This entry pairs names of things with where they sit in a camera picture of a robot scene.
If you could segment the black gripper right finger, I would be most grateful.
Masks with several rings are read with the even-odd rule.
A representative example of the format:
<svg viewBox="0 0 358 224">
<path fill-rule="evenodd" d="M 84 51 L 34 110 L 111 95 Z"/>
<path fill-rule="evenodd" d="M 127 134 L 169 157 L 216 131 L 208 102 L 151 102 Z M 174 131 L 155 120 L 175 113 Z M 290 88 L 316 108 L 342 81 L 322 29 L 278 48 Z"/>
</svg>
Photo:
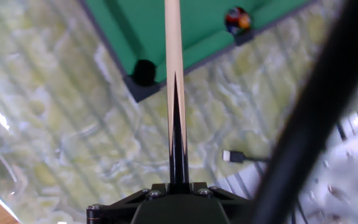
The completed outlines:
<svg viewBox="0 0 358 224">
<path fill-rule="evenodd" d="M 251 201 L 222 188 L 208 187 L 206 182 L 191 183 L 191 193 L 218 201 L 232 224 L 246 224 Z"/>
</svg>

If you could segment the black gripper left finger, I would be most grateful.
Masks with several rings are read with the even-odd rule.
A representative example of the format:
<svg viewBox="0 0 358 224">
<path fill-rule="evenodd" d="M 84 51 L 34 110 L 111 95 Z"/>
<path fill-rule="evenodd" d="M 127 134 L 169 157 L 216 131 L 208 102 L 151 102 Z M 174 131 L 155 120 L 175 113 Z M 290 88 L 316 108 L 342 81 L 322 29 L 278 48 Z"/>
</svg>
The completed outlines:
<svg viewBox="0 0 358 224">
<path fill-rule="evenodd" d="M 86 209 L 86 223 L 130 223 L 140 205 L 164 197 L 167 192 L 168 184 L 153 184 L 150 189 L 141 189 L 110 205 L 92 204 Z"/>
</svg>

